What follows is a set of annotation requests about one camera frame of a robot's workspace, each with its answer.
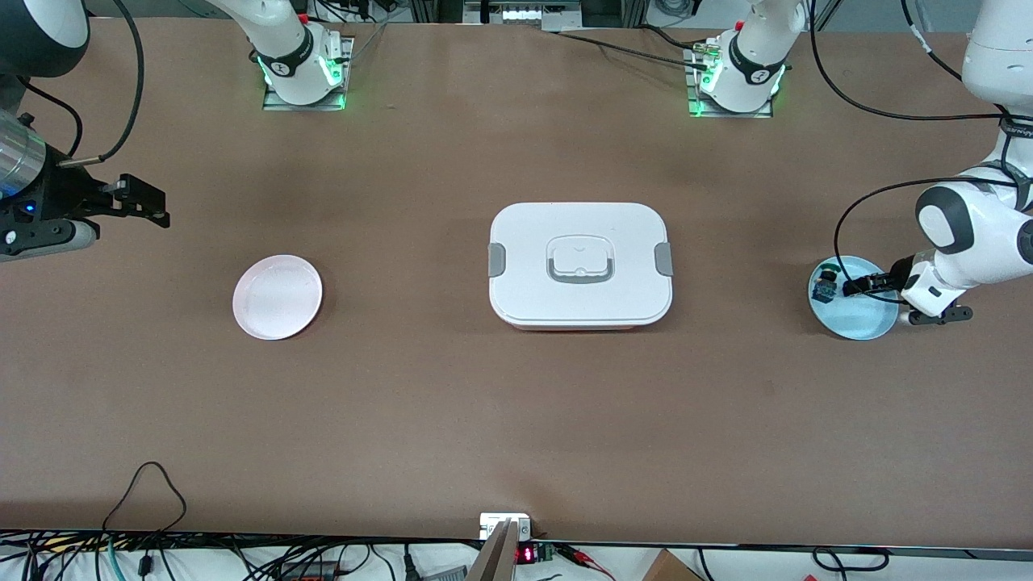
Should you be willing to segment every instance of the blue plate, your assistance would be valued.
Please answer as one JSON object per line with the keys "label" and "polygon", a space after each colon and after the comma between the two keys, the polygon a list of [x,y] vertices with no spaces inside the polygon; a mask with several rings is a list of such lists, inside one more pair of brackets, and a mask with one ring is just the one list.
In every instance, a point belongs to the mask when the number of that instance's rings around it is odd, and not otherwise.
{"label": "blue plate", "polygon": [[[824,265],[835,265],[836,268],[833,270],[839,270],[839,263],[836,262],[835,256],[822,261],[811,273],[811,280],[807,285],[807,299],[811,303],[811,310],[814,311],[814,316],[818,317],[821,325],[840,337],[856,341],[877,339],[894,328],[900,313],[900,305],[884,303],[865,295],[844,297],[843,283],[846,282],[846,277],[842,273],[836,277],[836,298],[833,299],[833,302],[815,301],[813,298],[814,283],[818,280],[818,273],[821,272],[821,267]],[[850,278],[884,272],[879,267],[857,256],[843,256],[843,266],[846,267]],[[879,293],[878,296],[886,299],[900,299],[895,292]]]}

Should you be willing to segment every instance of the electronic device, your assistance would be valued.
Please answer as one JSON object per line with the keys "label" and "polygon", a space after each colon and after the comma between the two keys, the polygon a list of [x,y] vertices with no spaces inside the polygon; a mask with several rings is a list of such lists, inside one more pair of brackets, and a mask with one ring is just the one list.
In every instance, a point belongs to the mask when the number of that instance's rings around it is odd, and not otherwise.
{"label": "electronic device", "polygon": [[520,24],[559,32],[582,27],[581,0],[464,0],[465,24]]}
{"label": "electronic device", "polygon": [[663,219],[641,204],[514,204],[492,222],[489,296],[519,329],[650,325],[670,308],[672,275]]}

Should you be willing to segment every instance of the black connector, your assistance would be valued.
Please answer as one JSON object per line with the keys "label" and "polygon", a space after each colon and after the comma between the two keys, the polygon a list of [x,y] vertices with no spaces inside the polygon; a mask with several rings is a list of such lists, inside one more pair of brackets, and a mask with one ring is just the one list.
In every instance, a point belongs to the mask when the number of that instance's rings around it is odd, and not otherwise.
{"label": "black connector", "polygon": [[151,555],[144,555],[139,557],[139,564],[136,565],[136,575],[139,575],[140,579],[147,577],[154,571],[154,559]]}
{"label": "black connector", "polygon": [[416,564],[412,562],[412,554],[409,553],[409,545],[405,546],[405,556],[402,557],[405,561],[405,581],[419,581],[421,577],[419,572],[416,571]]}

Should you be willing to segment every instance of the metal mounting plate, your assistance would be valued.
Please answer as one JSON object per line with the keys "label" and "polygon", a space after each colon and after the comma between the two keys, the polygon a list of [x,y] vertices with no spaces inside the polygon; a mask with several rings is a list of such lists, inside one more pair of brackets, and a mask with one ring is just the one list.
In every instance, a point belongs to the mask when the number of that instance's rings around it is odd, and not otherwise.
{"label": "metal mounting plate", "polygon": [[487,541],[495,530],[495,526],[506,519],[514,520],[520,525],[520,541],[531,540],[531,517],[524,513],[480,513],[480,537]]}

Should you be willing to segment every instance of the gray latch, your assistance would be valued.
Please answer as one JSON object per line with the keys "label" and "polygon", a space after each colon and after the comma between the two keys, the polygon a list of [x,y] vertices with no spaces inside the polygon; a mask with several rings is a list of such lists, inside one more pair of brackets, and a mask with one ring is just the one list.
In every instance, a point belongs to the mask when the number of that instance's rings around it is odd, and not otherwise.
{"label": "gray latch", "polygon": [[488,245],[488,278],[495,278],[506,272],[506,247],[498,242]]}
{"label": "gray latch", "polygon": [[663,276],[675,276],[675,265],[670,262],[670,244],[661,242],[653,247],[656,272]]}

